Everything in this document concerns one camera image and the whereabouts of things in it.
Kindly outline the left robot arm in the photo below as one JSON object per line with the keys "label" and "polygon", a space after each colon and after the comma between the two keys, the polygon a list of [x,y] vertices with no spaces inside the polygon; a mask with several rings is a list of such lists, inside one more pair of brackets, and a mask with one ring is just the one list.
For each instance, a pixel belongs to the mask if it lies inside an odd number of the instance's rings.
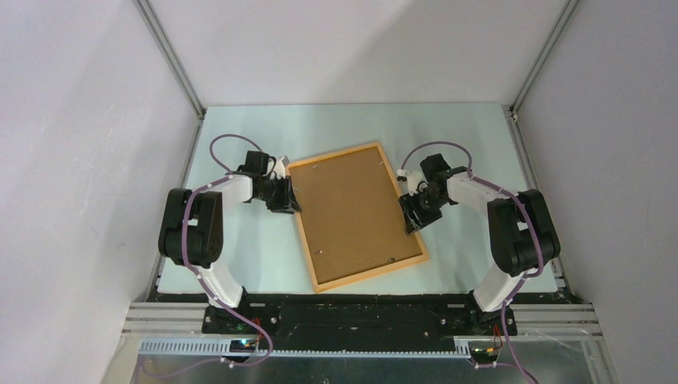
{"label": "left robot arm", "polygon": [[244,286],[219,261],[224,209],[258,200],[275,214],[300,213],[288,165],[286,156],[249,151],[244,163],[224,177],[195,190],[174,188],[166,199],[158,238],[160,255],[195,276],[210,304],[225,308],[221,321],[234,333],[251,327],[253,312],[240,303]]}

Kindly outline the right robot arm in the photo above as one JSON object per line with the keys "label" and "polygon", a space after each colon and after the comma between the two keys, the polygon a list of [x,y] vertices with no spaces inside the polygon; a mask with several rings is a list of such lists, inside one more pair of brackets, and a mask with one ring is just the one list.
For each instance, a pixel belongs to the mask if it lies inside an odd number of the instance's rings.
{"label": "right robot arm", "polygon": [[440,219],[445,205],[467,206],[488,220],[493,265],[471,292],[472,307],[465,312],[468,329],[486,334],[497,324],[496,311],[509,305],[516,288],[540,275],[560,254],[548,206],[539,190],[507,190],[467,166],[452,168],[441,154],[428,156],[420,167],[397,171],[397,180],[407,188],[398,198],[406,234]]}

